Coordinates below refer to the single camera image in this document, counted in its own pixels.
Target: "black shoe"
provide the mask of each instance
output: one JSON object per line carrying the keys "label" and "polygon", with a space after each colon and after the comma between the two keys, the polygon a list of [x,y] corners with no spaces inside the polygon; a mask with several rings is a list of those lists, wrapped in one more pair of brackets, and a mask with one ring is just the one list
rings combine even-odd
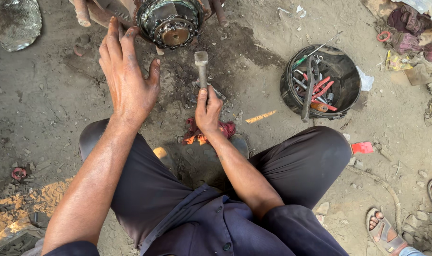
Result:
{"label": "black shoe", "polygon": [[176,177],[176,164],[173,160],[172,150],[167,146],[160,146],[153,150],[154,154],[159,158],[164,166]]}
{"label": "black shoe", "polygon": [[229,140],[246,159],[249,158],[249,148],[246,139],[241,134],[233,134]]}

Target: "dusty floor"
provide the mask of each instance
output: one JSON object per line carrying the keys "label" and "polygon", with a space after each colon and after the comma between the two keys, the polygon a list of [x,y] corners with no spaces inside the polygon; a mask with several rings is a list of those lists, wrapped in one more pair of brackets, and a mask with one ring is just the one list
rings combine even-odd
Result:
{"label": "dusty floor", "polygon": [[[35,212],[39,213],[38,225],[46,228],[54,207],[82,164],[78,154],[80,132],[112,112],[110,92],[98,64],[98,45],[106,29],[97,24],[79,26],[73,5],[67,1],[38,2],[43,28],[36,42],[14,53],[0,46],[0,206],[5,210],[0,213],[0,231],[24,215],[32,219]],[[295,13],[300,4],[307,11],[305,18],[280,19],[278,7]],[[313,125],[303,124],[279,93],[285,65],[297,50],[344,31],[330,45],[344,50],[363,71],[384,61],[386,50],[376,41],[375,18],[359,1],[237,0],[227,1],[225,10],[234,11],[229,26],[218,26],[213,17],[201,40],[211,58],[211,83],[228,99],[221,120],[234,120],[240,111],[242,120],[276,111],[258,122],[237,125],[252,154]],[[83,34],[88,34],[91,41],[84,46],[87,53],[77,57],[72,48]],[[157,57],[154,46],[137,41],[139,62],[148,69]],[[162,91],[141,129],[152,148],[176,144],[177,137],[185,133],[185,120],[195,109],[187,100],[192,93],[190,82],[197,78],[193,52],[183,48],[167,51],[160,58]],[[382,72],[377,66],[367,74],[375,76],[375,82],[371,91],[363,92],[368,100],[361,112],[351,110],[341,120],[316,119],[315,125],[349,133],[351,143],[385,144],[394,155],[393,162],[379,153],[356,157],[366,170],[383,178],[397,192],[402,221],[411,213],[415,215],[420,204],[426,213],[432,213],[426,189],[417,185],[417,181],[427,184],[432,178],[432,127],[427,127],[423,118],[432,96],[425,87],[410,85],[402,72]],[[398,160],[401,168],[395,175],[397,168],[392,166]],[[12,182],[12,166],[17,163],[30,171],[31,162],[36,166],[33,180]],[[419,176],[418,170],[426,170],[427,178]],[[205,173],[189,178],[191,186],[208,181]],[[350,255],[365,255],[367,248],[367,255],[375,255],[365,230],[365,215],[370,208],[382,206],[395,223],[391,195],[371,178],[349,170],[344,170],[321,201],[330,203],[324,226]],[[429,219],[419,221],[414,235],[415,247],[432,251]],[[101,255],[135,254],[131,244],[110,212],[99,240]]]}

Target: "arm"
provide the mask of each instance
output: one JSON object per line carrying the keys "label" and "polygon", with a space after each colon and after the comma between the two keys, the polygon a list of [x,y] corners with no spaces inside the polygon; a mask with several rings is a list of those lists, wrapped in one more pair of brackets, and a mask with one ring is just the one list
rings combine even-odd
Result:
{"label": "arm", "polygon": [[208,86],[208,90],[201,89],[195,110],[197,126],[216,150],[236,194],[261,219],[269,210],[284,203],[265,177],[219,131],[221,108],[222,101],[217,98],[212,86]]}
{"label": "arm", "polygon": [[121,41],[117,28],[118,21],[112,17],[99,48],[99,63],[107,78],[114,111],[104,134],[55,209],[42,255],[70,242],[88,241],[97,245],[135,135],[160,90],[159,60],[152,61],[147,80],[140,71],[134,50],[139,28],[128,29]]}

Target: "mesh filter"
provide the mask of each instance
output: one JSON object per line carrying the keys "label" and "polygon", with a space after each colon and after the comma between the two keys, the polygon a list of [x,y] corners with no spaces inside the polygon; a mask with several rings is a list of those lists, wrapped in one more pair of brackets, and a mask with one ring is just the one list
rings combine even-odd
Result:
{"label": "mesh filter", "polygon": [[21,50],[41,34],[36,0],[0,0],[0,42],[6,51]]}

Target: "black bucket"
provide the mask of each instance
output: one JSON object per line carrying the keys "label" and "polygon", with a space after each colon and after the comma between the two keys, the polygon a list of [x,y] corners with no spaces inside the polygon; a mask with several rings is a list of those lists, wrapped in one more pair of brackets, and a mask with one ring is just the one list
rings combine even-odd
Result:
{"label": "black bucket", "polygon": [[[320,45],[311,45],[299,50],[289,61],[287,69],[281,77],[281,96],[285,104],[298,115],[301,115],[303,100],[294,89],[297,87],[297,84],[295,80],[292,79],[292,65],[296,60],[299,60],[305,54],[310,54],[319,46]],[[323,60],[319,63],[319,71],[322,73],[322,77],[326,78],[330,76],[330,81],[334,81],[334,84],[329,88],[328,92],[334,94],[332,105],[338,108],[338,110],[328,110],[326,113],[323,113],[311,108],[309,117],[311,119],[341,119],[347,114],[347,111],[355,104],[360,96],[361,79],[355,67],[355,63],[340,49],[332,46],[324,46],[313,53],[313,55],[323,57]],[[305,71],[306,60],[296,69]]]}

